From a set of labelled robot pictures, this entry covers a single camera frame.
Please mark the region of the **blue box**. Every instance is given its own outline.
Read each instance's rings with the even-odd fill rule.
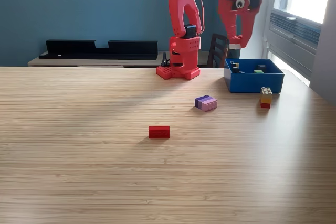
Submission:
[[[233,73],[231,61],[239,63],[244,73]],[[258,65],[266,65],[266,73],[254,73]],[[271,60],[226,59],[224,78],[232,93],[260,93],[261,88],[271,88],[277,94],[282,90],[285,74]]]

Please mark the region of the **red base plate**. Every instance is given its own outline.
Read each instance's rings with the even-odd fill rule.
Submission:
[[[179,73],[177,71],[173,72],[172,67],[159,66],[156,69],[156,74],[165,80],[170,78],[185,78],[186,80],[192,80],[201,74],[201,70],[200,68],[195,68],[188,73]]]

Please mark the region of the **red robot arm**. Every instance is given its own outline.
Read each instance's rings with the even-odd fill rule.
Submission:
[[[225,25],[230,49],[245,48],[251,39],[256,15],[262,0],[219,0],[218,11]],[[237,36],[237,16],[240,16],[241,35]]]
[[[260,10],[261,0],[219,0],[219,14],[225,24],[231,49],[246,47],[252,36],[255,16]],[[204,30],[195,0],[169,0],[169,9],[175,37],[170,40],[170,66],[160,66],[156,73],[164,79],[185,78],[191,80],[200,74],[198,51],[201,48],[200,34]],[[191,25],[185,25],[186,13]],[[237,36],[237,15],[242,17],[242,35]]]

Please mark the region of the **white wall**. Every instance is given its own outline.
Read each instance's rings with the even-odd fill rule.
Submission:
[[[336,105],[336,0],[328,0],[310,87]]]
[[[246,48],[240,53],[241,59],[261,59],[263,56],[262,50],[264,47],[264,30],[267,18],[269,0],[262,0],[260,12],[256,16],[256,21],[253,28],[253,35]]]

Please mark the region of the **chair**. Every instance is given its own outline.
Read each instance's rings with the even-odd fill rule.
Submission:
[[[224,35],[213,34],[207,68],[224,68],[225,59],[239,59],[240,50],[229,50],[229,41]]]

